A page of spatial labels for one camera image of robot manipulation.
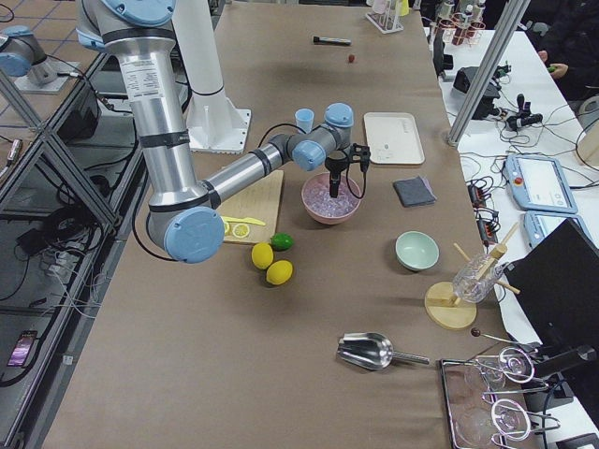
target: lime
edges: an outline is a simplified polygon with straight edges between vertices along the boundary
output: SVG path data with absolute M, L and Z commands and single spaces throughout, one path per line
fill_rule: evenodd
M 270 245 L 264 241 L 257 243 L 252 248 L 252 263 L 256 268 L 266 269 L 274 260 Z
M 266 282 L 281 285 L 289 281 L 293 274 L 293 265 L 288 260 L 278 260 L 266 271 Z
M 293 246 L 293 239 L 285 232 L 279 232 L 270 238 L 274 251 L 286 251 Z
M 237 223 L 233 226 L 231 234 L 238 239 L 245 239 L 250 235 L 250 226 L 246 223 Z

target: yellow knife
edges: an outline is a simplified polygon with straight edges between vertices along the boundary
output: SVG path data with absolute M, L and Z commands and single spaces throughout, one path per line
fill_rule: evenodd
M 262 220 L 258 220 L 257 218 L 252 217 L 244 217 L 244 218 L 235 218 L 235 217 L 223 217 L 221 216 L 224 222 L 230 223 L 247 223 L 249 225 L 258 225 L 258 226 L 266 226 Z

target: pink bowl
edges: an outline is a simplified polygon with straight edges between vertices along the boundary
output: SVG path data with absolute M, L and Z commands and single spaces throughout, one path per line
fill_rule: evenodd
M 355 181 L 349 179 L 352 192 L 360 196 L 361 191 Z M 343 174 L 336 198 L 329 196 L 329 174 L 319 173 L 307 180 L 301 187 L 301 201 L 312 218 L 324 225 L 336 225 L 349 220 L 356 210 L 360 200 L 354 197 L 345 182 Z

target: marker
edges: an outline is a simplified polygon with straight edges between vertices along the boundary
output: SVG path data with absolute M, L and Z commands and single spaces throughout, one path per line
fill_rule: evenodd
M 349 47 L 352 45 L 352 41 L 350 39 L 338 39 L 337 37 L 314 36 L 312 41 L 314 44 L 322 45 L 341 45 L 343 47 Z

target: blue joint cap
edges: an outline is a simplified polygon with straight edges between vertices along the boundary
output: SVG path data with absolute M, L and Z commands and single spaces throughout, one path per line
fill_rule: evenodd
M 31 63 L 18 53 L 0 53 L 0 68 L 10 77 L 24 77 Z
M 34 35 L 31 32 L 31 30 L 28 27 L 26 27 L 25 25 L 13 25 L 13 26 L 9 26 L 8 28 L 5 28 L 4 30 L 2 30 L 2 34 L 10 36 L 10 37 L 14 37 L 14 36 L 33 36 Z
M 325 122 L 338 128 L 354 125 L 354 111 L 345 103 L 333 103 L 325 111 Z
M 81 30 L 77 30 L 77 36 L 79 43 L 86 49 L 99 51 L 101 53 L 106 51 L 106 46 L 100 36 L 83 33 Z
M 303 140 L 293 149 L 291 157 L 303 170 L 312 171 L 324 164 L 327 153 L 319 143 Z
M 212 257 L 225 239 L 225 224 L 216 210 L 197 206 L 177 215 L 165 233 L 165 250 L 173 259 L 196 264 Z
M 170 20 L 176 0 L 102 0 L 102 3 L 127 22 L 150 27 Z

